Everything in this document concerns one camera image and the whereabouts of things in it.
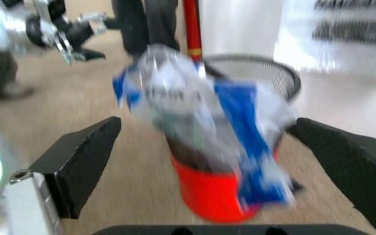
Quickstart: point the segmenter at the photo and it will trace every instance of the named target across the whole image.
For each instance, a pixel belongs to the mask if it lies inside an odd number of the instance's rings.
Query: white panel
[[[204,55],[273,57],[283,0],[199,0]]]

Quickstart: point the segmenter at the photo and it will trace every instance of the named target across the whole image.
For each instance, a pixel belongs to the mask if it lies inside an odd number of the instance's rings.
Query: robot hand
[[[0,0],[0,51],[15,54],[42,54],[57,49],[66,63],[105,58],[101,52],[82,45],[92,36],[107,29],[120,29],[122,24],[105,13],[81,15],[71,23],[64,16],[64,0],[32,0],[35,10],[24,0]],[[98,24],[92,28],[91,23]]]

